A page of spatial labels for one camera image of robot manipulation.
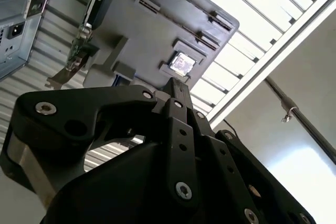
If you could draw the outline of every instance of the screw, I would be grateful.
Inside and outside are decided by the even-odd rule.
[[[256,214],[252,210],[246,208],[244,210],[244,214],[251,224],[259,224],[258,217],[256,216]]]
[[[232,139],[233,138],[229,133],[225,133],[225,136],[227,137],[227,139]]]
[[[143,94],[144,97],[146,97],[148,99],[153,98],[152,94],[149,94],[147,91],[143,91],[142,94]]]
[[[196,114],[200,119],[204,119],[204,115],[201,112],[197,112]]]
[[[56,107],[49,102],[39,102],[35,105],[36,112],[42,115],[53,115],[56,113]]]
[[[190,187],[183,182],[178,182],[175,186],[177,194],[184,200],[190,200],[192,198],[192,192]]]
[[[300,214],[300,216],[305,223],[310,224],[310,221],[308,220],[308,218],[304,214]]]
[[[182,104],[181,104],[180,102],[178,102],[178,101],[175,101],[174,103],[175,103],[175,105],[178,106],[179,108],[182,108],[182,107],[183,107]]]

